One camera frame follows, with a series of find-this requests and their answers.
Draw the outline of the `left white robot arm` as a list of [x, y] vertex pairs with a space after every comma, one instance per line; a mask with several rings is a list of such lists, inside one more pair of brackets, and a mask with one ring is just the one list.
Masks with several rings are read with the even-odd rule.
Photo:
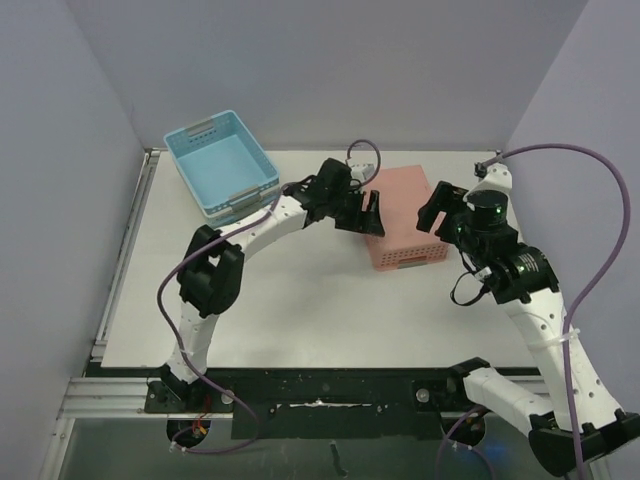
[[176, 345], [161, 368], [168, 399], [180, 410], [200, 405], [208, 350], [219, 317], [239, 297], [245, 264], [279, 239], [325, 219], [338, 230], [382, 237], [380, 194], [369, 184], [378, 164], [326, 159], [319, 171], [287, 182], [275, 200], [248, 217], [213, 229], [199, 227], [184, 259], [168, 277], [179, 285], [181, 318], [169, 324]]

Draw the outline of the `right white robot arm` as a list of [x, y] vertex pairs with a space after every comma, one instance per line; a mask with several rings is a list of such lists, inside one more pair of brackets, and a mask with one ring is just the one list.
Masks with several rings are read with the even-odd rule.
[[507, 221], [509, 199], [499, 190], [468, 191], [441, 181], [418, 211], [417, 228], [456, 247], [467, 272], [513, 321], [545, 386], [540, 397], [480, 358], [451, 367], [448, 402], [473, 403], [527, 437], [541, 466], [562, 477], [638, 439], [639, 416], [608, 392], [581, 345], [565, 331], [559, 282], [545, 255], [518, 239]]

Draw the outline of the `pink plastic basket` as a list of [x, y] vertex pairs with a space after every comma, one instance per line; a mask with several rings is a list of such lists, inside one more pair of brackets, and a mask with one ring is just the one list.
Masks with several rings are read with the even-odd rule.
[[367, 186], [379, 192], [384, 237], [366, 236], [372, 266], [379, 271], [444, 261], [449, 247], [434, 234], [419, 231], [418, 210], [432, 188], [420, 165], [382, 169]]

